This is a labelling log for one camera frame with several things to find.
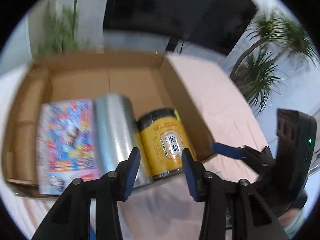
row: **yellow tin can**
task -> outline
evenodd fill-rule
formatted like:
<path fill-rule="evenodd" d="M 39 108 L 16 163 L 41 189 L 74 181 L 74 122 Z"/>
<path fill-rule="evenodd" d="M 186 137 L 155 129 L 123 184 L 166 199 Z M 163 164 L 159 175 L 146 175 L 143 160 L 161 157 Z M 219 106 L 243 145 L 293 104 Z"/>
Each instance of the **yellow tin can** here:
<path fill-rule="evenodd" d="M 182 150 L 189 148 L 192 155 L 193 151 L 177 111 L 149 112 L 138 120 L 138 127 L 153 178 L 182 171 Z"/>

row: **potted plant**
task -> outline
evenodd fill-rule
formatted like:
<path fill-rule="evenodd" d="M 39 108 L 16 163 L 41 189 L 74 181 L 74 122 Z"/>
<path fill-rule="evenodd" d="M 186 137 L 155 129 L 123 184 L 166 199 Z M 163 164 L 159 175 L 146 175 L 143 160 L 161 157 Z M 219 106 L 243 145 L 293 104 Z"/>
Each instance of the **potted plant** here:
<path fill-rule="evenodd" d="M 258 106 L 258 113 L 261 113 L 271 92 L 275 91 L 273 88 L 277 84 L 283 84 L 275 74 L 276 61 L 287 55 L 288 58 L 299 57 L 305 62 L 310 59 L 316 66 L 318 55 L 303 27 L 275 10 L 269 13 L 259 12 L 248 29 L 250 33 L 247 37 L 259 39 L 239 57 L 230 78 L 248 104 Z M 267 52 L 270 43 L 280 48 L 276 56 L 271 51 Z M 254 50 L 258 47 L 260 50 L 255 54 Z"/>
<path fill-rule="evenodd" d="M 77 27 L 77 0 L 74 0 L 73 10 L 63 8 L 62 14 L 57 16 L 50 13 L 50 5 L 47 5 L 47 12 L 44 16 L 44 24 L 47 28 L 47 42 L 40 44 L 39 55 L 63 53 L 69 50 L 77 50 L 79 44 L 75 39 Z"/>

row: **white wall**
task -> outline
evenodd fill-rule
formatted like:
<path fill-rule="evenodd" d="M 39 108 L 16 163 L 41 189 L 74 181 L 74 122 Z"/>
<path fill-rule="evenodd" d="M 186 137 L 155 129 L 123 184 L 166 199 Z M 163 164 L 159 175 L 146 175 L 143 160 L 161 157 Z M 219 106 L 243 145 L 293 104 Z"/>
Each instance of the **white wall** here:
<path fill-rule="evenodd" d="M 12 31 L 0 54 L 0 75 L 31 60 L 28 15 Z"/>

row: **blue gripper pad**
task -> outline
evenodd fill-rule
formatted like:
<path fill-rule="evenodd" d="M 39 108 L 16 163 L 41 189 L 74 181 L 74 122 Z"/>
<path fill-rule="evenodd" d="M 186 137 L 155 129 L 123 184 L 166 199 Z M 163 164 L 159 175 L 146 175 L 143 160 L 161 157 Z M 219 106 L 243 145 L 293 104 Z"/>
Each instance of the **blue gripper pad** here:
<path fill-rule="evenodd" d="M 138 169 L 140 166 L 140 150 L 137 147 L 134 147 L 132 149 L 127 163 L 130 164 L 130 167 L 124 183 L 124 198 L 126 200 L 133 191 L 133 185 L 136 180 Z"/>
<path fill-rule="evenodd" d="M 189 149 L 183 149 L 182 151 L 182 166 L 190 196 L 193 197 L 194 201 L 202 201 L 200 200 L 200 193 L 196 189 L 196 183 L 198 180 L 202 180 L 202 173 L 205 172 L 204 166 L 202 163 L 193 160 Z"/>
<path fill-rule="evenodd" d="M 211 150 L 214 153 L 219 153 L 236 160 L 241 160 L 243 156 L 241 153 L 242 148 L 235 148 L 222 143 L 212 143 Z"/>

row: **black lid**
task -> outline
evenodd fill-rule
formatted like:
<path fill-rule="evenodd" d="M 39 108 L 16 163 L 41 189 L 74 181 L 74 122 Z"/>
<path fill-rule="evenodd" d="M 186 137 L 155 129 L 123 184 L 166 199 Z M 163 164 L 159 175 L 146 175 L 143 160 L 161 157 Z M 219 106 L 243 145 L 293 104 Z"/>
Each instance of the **black lid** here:
<path fill-rule="evenodd" d="M 138 120 L 139 131 L 142 131 L 143 129 L 149 127 L 155 120 L 168 116 L 177 118 L 174 114 L 174 109 L 172 108 L 161 108 L 145 114 Z"/>

